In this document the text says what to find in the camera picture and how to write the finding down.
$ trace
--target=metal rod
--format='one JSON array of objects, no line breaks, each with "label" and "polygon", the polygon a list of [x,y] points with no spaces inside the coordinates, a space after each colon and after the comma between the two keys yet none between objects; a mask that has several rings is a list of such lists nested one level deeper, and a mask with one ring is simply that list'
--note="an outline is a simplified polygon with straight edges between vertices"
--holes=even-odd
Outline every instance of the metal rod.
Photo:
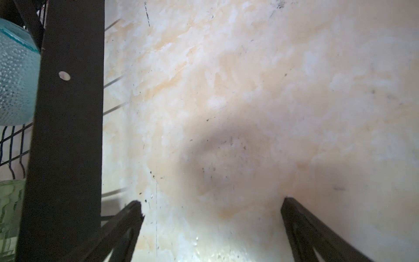
[{"label": "metal rod", "polygon": [[[12,126],[12,134],[13,134],[13,132],[15,132],[15,126]],[[10,139],[9,169],[10,169],[10,172],[12,173],[13,179],[16,179],[15,172],[13,172],[13,169],[12,169],[12,147],[13,147],[13,137]]]},{"label": "metal rod", "polygon": [[25,178],[26,177],[26,174],[25,174],[25,167],[23,166],[23,164],[22,164],[22,152],[23,152],[23,140],[24,140],[24,137],[25,137],[25,130],[24,130],[24,128],[25,128],[25,124],[23,124],[22,125],[22,138],[21,138],[21,150],[20,150],[20,154],[19,154],[19,164],[20,164],[20,166],[22,167],[22,171],[23,171],[23,178]]},{"label": "metal rod", "polygon": [[20,130],[19,130],[19,131],[17,131],[16,133],[13,133],[13,134],[9,135],[9,136],[8,136],[8,137],[6,137],[6,138],[2,137],[2,139],[1,139],[0,143],[2,143],[2,144],[3,144],[3,142],[4,142],[4,141],[11,139],[11,138],[12,138],[12,137],[14,137],[15,135],[19,134],[19,133],[20,133],[20,132],[22,132],[23,130],[26,130],[26,129],[30,128],[31,126],[33,126],[33,123],[28,124],[28,125],[27,125],[27,126],[25,126],[24,128],[20,129]]},{"label": "metal rod", "polygon": [[3,160],[3,142],[4,142],[4,134],[6,133],[7,127],[4,127],[3,134],[1,135],[1,141],[0,141],[0,166],[1,161]]},{"label": "metal rod", "polygon": [[[22,153],[22,156],[26,155],[27,153],[29,153],[29,150],[26,150],[25,152],[23,152],[23,153]],[[9,160],[7,160],[7,161],[5,161],[5,162],[1,163],[1,164],[0,164],[0,166],[7,165],[8,163],[10,163],[10,162],[12,162],[12,161],[14,161],[14,160],[18,159],[19,157],[20,157],[20,156],[15,156],[14,158],[9,159]]]}]

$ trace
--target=metal wire grid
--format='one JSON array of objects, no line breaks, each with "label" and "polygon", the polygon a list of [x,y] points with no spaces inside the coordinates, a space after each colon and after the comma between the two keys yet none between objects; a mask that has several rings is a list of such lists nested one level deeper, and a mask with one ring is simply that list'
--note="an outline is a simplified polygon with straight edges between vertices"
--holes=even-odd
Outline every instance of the metal wire grid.
[{"label": "metal wire grid", "polygon": [[[46,18],[46,14],[47,14],[47,7],[48,7],[48,1],[41,4],[40,7],[36,10],[36,13],[37,13],[41,23],[44,25],[44,27],[45,27],[45,18]],[[13,179],[16,179],[16,174],[15,174],[16,170],[13,170],[12,162],[17,161],[17,160],[19,161],[19,166],[22,169],[23,178],[26,178],[26,174],[27,174],[27,170],[25,169],[26,163],[22,162],[22,157],[29,153],[29,149],[26,150],[26,151],[23,151],[23,148],[24,148],[23,145],[24,145],[24,140],[25,140],[25,130],[27,130],[28,128],[30,128],[32,126],[33,126],[33,123],[29,123],[27,125],[23,124],[21,127],[20,126],[11,126],[11,127],[4,127],[3,128],[2,137],[1,137],[1,141],[0,141],[0,167],[2,167],[3,165],[8,165]],[[7,137],[5,137],[9,128],[11,128],[11,133]],[[18,134],[21,134],[21,136],[20,136],[20,151],[19,151],[19,154],[17,156],[13,156],[13,143],[16,141],[16,139],[18,139],[18,137],[16,137],[16,135],[18,135]],[[5,150],[3,150],[3,146],[4,146],[6,141],[10,141],[10,144],[8,145],[9,146],[8,159],[7,159],[7,156],[4,154]]]},{"label": "metal wire grid", "polygon": [[[15,132],[16,126],[4,127],[3,128],[1,141],[0,141],[0,160],[3,160],[3,153],[4,153],[3,146],[4,146],[5,142],[9,140],[10,144],[9,144],[8,160],[1,162],[0,167],[3,166],[3,165],[8,165],[13,179],[16,179],[15,171],[12,168],[12,162],[15,161],[15,160],[19,160],[19,165],[22,168],[23,178],[26,178],[27,172],[25,170],[24,164],[22,163],[22,157],[24,155],[28,154],[29,150],[23,151],[23,143],[24,143],[24,139],[25,139],[25,130],[30,128],[32,125],[33,125],[33,123],[30,123],[28,125],[23,124],[22,128],[20,130],[16,131],[16,132]],[[9,136],[5,137],[6,131],[8,130],[8,128],[11,128],[11,133],[10,133]],[[20,151],[19,151],[19,154],[17,156],[13,156],[13,142],[16,140],[15,136],[18,135],[18,134],[21,134]]]}]

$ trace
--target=textured glass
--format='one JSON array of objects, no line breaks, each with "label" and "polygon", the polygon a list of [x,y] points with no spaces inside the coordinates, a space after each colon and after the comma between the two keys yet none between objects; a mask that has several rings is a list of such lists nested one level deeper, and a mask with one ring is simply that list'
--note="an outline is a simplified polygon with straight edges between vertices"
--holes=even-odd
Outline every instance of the textured glass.
[{"label": "textured glass", "polygon": [[0,182],[0,262],[13,262],[22,214],[25,180]]},{"label": "textured glass", "polygon": [[0,126],[34,115],[41,56],[30,34],[0,18]]}]

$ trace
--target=black metal frame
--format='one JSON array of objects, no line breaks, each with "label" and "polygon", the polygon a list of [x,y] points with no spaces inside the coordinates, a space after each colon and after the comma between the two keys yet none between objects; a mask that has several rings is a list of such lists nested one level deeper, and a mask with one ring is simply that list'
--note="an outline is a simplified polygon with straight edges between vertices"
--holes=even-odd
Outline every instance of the black metal frame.
[{"label": "black metal frame", "polygon": [[313,248],[326,262],[372,262],[294,198],[285,198],[281,214],[295,262],[318,262]]},{"label": "black metal frame", "polygon": [[141,203],[132,201],[61,262],[103,261],[112,249],[109,262],[129,262],[143,221]]},{"label": "black metal frame", "polygon": [[104,2],[51,1],[45,31],[15,3],[41,50],[16,261],[59,261],[101,227]]}]

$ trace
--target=black metal bar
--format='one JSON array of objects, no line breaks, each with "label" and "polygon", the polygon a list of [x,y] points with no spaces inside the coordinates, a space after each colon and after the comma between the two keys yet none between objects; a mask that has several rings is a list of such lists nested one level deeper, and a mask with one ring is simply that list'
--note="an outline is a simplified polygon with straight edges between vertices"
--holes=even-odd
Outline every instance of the black metal bar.
[{"label": "black metal bar", "polygon": [[14,158],[12,158],[12,159],[9,159],[9,160],[7,160],[7,161],[4,161],[3,163],[1,163],[1,164],[0,164],[0,166],[7,165],[7,164],[9,164],[10,162],[12,162],[12,161],[14,161],[14,160],[18,159],[20,156],[24,156],[24,155],[26,155],[27,153],[29,153],[29,150],[26,150],[26,151],[25,151],[25,152],[23,152],[21,155],[15,156],[15,157],[14,157]]},{"label": "black metal bar", "polygon": [[41,52],[42,39],[44,37],[44,27],[36,15],[36,7],[30,0],[13,0],[16,8],[19,10],[19,14],[22,17],[26,28],[31,33],[32,39],[34,40],[38,51]]},{"label": "black metal bar", "polygon": [[113,262],[131,261],[143,220],[141,203],[132,201],[61,262],[103,261],[114,247],[116,255],[111,255]]},{"label": "black metal bar", "polygon": [[372,262],[294,198],[285,198],[281,214],[296,262],[317,262],[313,248],[327,262]]},{"label": "black metal bar", "polygon": [[24,130],[26,130],[26,129],[30,128],[32,125],[33,125],[33,123],[30,123],[30,124],[28,124],[27,126],[25,126],[24,128],[20,129],[19,131],[16,131],[15,133],[13,133],[13,134],[9,135],[8,137],[6,137],[6,138],[2,137],[2,139],[1,139],[0,143],[3,143],[4,141],[11,139],[11,138],[12,138],[12,137],[14,137],[15,135],[20,134],[20,132],[23,132]]},{"label": "black metal bar", "polygon": [[24,166],[23,166],[23,164],[22,164],[22,156],[23,156],[23,140],[24,140],[24,138],[25,138],[25,130],[24,130],[24,128],[25,128],[25,124],[23,124],[23,125],[22,125],[21,150],[20,150],[20,152],[19,152],[19,164],[20,164],[20,166],[21,166],[21,168],[22,168],[23,178],[25,178],[25,177],[26,177],[25,167],[24,167]]},{"label": "black metal bar", "polygon": [[[12,134],[15,132],[15,127],[13,126],[12,127]],[[13,137],[11,137],[11,139],[10,139],[10,147],[9,147],[9,169],[10,169],[10,172],[12,173],[12,177],[13,177],[13,179],[16,179],[16,177],[15,177],[15,172],[13,172],[13,169],[12,169],[12,147],[13,147]]]},{"label": "black metal bar", "polygon": [[16,262],[59,261],[101,226],[104,1],[47,11]]},{"label": "black metal bar", "polygon": [[1,135],[1,141],[0,141],[0,163],[1,163],[1,160],[3,159],[3,143],[4,143],[4,135],[6,133],[6,129],[7,129],[7,127],[4,127],[3,128],[3,133]]}]

